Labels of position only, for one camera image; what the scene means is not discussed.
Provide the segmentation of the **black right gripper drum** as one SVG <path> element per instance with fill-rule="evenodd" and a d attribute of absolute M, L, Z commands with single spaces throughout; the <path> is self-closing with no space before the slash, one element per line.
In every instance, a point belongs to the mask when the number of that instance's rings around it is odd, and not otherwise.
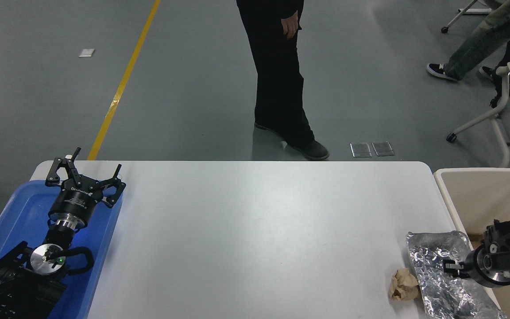
<path fill-rule="evenodd" d="M 465 258 L 465 274 L 476 282 L 486 282 L 487 276 L 483 267 L 483 248 L 472 250 Z"/>

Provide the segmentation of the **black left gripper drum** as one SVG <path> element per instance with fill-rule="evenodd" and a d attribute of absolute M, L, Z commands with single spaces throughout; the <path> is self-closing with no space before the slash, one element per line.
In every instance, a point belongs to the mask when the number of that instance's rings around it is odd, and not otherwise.
<path fill-rule="evenodd" d="M 104 197 L 104 186 L 88 176 L 81 175 L 80 178 L 80 184 L 73 179 L 62 183 L 61 191 L 48 213 L 53 222 L 64 220 L 69 215 L 77 218 L 78 224 L 89 224 L 98 202 Z"/>

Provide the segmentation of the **standing person's left hand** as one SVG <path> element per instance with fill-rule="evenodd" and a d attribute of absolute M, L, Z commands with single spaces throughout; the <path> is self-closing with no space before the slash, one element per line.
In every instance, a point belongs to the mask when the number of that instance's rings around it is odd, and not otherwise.
<path fill-rule="evenodd" d="M 283 35 L 287 40 L 292 39 L 299 30 L 299 12 L 296 11 L 292 16 L 281 19 Z"/>

